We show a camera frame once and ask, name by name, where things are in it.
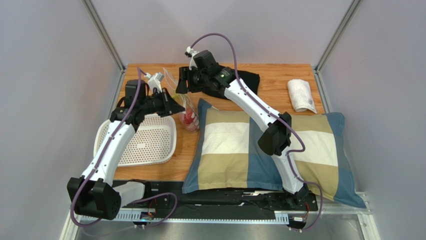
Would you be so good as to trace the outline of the clear zip top bag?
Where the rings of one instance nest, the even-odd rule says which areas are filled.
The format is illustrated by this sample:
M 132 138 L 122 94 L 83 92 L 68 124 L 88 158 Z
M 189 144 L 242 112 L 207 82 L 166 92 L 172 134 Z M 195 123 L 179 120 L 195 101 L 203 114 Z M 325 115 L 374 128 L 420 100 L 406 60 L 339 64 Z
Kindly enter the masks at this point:
M 164 79 L 167 84 L 167 90 L 171 93 L 172 98 L 184 107 L 184 111 L 177 114 L 180 123 L 187 131 L 197 132 L 200 128 L 199 116 L 192 101 L 188 95 L 176 92 L 178 81 L 166 68 L 163 68 L 163 73 L 165 75 Z

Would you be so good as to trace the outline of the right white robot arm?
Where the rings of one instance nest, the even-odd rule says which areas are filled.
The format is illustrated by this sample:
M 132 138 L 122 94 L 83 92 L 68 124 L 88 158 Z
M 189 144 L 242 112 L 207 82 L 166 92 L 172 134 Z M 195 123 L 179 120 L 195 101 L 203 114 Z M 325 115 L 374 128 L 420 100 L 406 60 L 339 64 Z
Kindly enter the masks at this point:
M 257 141 L 260 149 L 271 156 L 281 176 L 282 188 L 294 204 L 299 205 L 309 195 L 292 156 L 292 117 L 279 113 L 260 99 L 229 67 L 221 67 L 208 50 L 188 47 L 185 55 L 189 66 L 180 67 L 176 91 L 179 94 L 198 93 L 209 89 L 236 103 L 263 132 Z

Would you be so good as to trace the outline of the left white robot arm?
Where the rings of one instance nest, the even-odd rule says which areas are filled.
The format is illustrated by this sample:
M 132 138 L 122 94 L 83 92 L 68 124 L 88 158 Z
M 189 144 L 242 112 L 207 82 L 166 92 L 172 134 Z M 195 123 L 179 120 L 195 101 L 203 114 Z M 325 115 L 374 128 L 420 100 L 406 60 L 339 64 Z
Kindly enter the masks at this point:
M 125 84 L 125 95 L 110 115 L 106 136 L 93 160 L 80 177 L 67 183 L 71 217 L 113 220 L 121 207 L 142 200 L 149 192 L 150 184 L 144 180 L 133 179 L 114 187 L 113 178 L 125 148 L 147 115 L 167 117 L 185 110 L 167 89 L 156 86 L 149 94 L 150 89 L 144 80 Z

